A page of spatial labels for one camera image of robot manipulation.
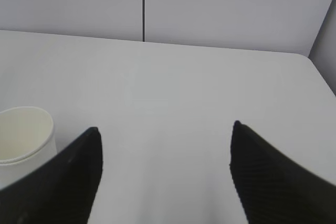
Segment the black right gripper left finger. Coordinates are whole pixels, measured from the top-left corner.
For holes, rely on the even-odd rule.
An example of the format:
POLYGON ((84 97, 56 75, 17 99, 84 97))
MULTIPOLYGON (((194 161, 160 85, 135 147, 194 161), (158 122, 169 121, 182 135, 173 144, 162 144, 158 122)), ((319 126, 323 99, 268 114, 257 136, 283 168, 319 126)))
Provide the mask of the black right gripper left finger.
POLYGON ((43 166, 1 189, 1 223, 87 223, 102 171, 101 134, 90 127, 43 166))

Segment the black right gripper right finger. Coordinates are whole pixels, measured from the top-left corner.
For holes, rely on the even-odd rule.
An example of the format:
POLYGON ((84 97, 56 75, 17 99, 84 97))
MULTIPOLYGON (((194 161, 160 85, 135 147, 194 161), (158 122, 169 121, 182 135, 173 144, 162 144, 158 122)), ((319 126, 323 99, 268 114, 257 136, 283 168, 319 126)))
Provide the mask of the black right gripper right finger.
POLYGON ((335 223, 335 185, 235 121, 230 173, 248 223, 335 223))

